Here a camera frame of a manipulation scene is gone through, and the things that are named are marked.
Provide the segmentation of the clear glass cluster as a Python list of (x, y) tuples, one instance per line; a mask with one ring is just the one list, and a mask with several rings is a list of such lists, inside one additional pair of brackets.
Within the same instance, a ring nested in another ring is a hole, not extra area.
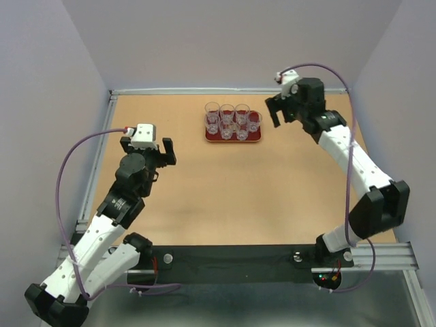
[(222, 140), (230, 140), (234, 134), (234, 123), (232, 121), (220, 121), (219, 132)]
[(247, 124), (236, 126), (236, 139), (238, 141), (245, 141), (249, 136), (249, 128)]
[(235, 107), (235, 118), (239, 125), (244, 125), (247, 122), (249, 113), (251, 112), (250, 107), (247, 104), (238, 104)]

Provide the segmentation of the clear glass cluster front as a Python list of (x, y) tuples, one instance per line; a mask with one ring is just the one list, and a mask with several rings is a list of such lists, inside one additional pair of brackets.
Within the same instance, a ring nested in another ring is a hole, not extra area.
[(230, 140), (234, 134), (234, 123), (232, 121), (220, 121), (219, 132), (222, 140)]

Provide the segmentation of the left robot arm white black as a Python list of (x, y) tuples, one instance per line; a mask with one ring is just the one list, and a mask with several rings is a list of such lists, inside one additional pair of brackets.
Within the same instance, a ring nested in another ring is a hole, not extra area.
[(123, 137), (125, 151), (115, 181), (97, 208), (91, 224), (59, 267), (40, 284), (25, 292), (32, 312), (49, 326), (81, 326), (89, 314), (88, 303), (96, 299), (127, 269), (157, 270), (152, 242), (131, 233), (107, 258), (112, 243), (129, 228), (144, 209), (159, 176), (157, 169), (176, 164), (171, 138), (163, 138), (164, 152), (152, 140)]

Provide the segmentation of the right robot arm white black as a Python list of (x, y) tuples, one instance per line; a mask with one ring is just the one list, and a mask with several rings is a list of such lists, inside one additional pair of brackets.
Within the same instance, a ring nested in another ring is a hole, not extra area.
[(318, 236), (314, 260), (328, 266), (338, 252), (403, 224), (410, 188), (383, 172), (362, 147), (352, 139), (352, 130), (336, 111), (328, 110), (324, 83), (319, 78), (288, 78), (280, 93), (265, 101), (273, 125), (279, 114), (286, 123), (298, 121), (344, 171), (346, 190), (358, 196), (355, 207), (346, 208), (343, 225)]

